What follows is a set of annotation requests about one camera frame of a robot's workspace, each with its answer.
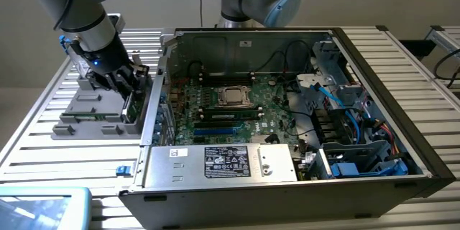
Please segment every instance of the warning label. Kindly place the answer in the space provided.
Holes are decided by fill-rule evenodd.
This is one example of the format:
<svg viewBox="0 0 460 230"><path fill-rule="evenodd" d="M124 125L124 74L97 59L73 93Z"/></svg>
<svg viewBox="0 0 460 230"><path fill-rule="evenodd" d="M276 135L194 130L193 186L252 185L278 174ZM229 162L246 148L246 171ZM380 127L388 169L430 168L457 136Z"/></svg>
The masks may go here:
<svg viewBox="0 0 460 230"><path fill-rule="evenodd" d="M204 167L208 179L249 177L246 146L204 148Z"/></svg>

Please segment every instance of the screen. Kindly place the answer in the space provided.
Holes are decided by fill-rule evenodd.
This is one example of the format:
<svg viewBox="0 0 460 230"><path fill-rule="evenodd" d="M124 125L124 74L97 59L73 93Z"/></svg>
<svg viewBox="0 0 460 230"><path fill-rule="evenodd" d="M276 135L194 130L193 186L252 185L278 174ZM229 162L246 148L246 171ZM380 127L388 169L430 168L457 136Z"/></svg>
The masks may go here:
<svg viewBox="0 0 460 230"><path fill-rule="evenodd" d="M0 197L0 228L54 230L70 197Z"/></svg>

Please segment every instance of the circuit board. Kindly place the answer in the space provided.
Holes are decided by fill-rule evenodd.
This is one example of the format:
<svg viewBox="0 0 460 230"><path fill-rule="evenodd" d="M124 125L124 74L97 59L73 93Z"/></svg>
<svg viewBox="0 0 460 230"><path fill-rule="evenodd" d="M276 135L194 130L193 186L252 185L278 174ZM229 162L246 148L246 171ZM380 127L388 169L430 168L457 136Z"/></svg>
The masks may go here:
<svg viewBox="0 0 460 230"><path fill-rule="evenodd" d="M270 76L257 76L252 86L248 86L249 91L246 95L252 106L262 108L262 116L258 120L237 121L230 135L201 135L204 144L232 144L232 143L264 143L264 139L270 134L277 134L280 143L296 144L297 137L290 136L284 132L280 125L282 121L284 127L292 120L288 112L280 109L273 103L278 85L269 86L268 82L273 82L274 78ZM204 87L196 80L189 80L181 85L174 85L173 92L177 93L176 104L176 143L174 145L193 145L194 123L200 122L197 117L198 107L217 107L218 106L218 87Z"/></svg>

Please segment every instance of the aluminum workbench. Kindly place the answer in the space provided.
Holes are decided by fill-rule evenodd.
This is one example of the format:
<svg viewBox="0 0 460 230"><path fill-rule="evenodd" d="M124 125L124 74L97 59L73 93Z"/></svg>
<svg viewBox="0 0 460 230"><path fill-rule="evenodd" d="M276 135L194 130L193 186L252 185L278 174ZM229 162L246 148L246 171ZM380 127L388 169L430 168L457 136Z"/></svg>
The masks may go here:
<svg viewBox="0 0 460 230"><path fill-rule="evenodd" d="M425 39L432 40L448 53L460 49L460 26L432 26ZM460 96L460 80L454 80L450 91Z"/></svg>
<svg viewBox="0 0 460 230"><path fill-rule="evenodd" d="M433 79L430 72L388 31L380 31L376 27L342 29L460 179L460 100ZM150 66L150 71L154 71L161 55L160 35L160 29L125 30L121 34L128 53L141 51L142 63ZM132 165L137 160L140 140L50 139L52 127L77 90L77 76L66 59L0 153L0 183L9 186L86 186L93 195L90 229L142 229L116 196L116 189L129 186L132 178L114 176L117 166ZM453 182L426 199L408 200L378 219L237 229L369 228L460 229L460 182Z"/></svg>

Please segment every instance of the gray wall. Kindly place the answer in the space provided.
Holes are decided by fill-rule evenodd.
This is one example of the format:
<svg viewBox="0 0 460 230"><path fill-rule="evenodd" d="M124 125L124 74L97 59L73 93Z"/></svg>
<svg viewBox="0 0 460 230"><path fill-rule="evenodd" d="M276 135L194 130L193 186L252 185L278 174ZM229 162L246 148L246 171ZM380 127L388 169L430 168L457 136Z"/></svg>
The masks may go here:
<svg viewBox="0 0 460 230"><path fill-rule="evenodd" d="M0 0L0 87L42 87L61 61L52 21L36 0ZM109 0L126 27L198 26L198 0ZM302 0L292 25L384 24L397 37L422 37L430 24L460 25L457 0ZM204 23L218 19L220 0L204 0Z"/></svg>

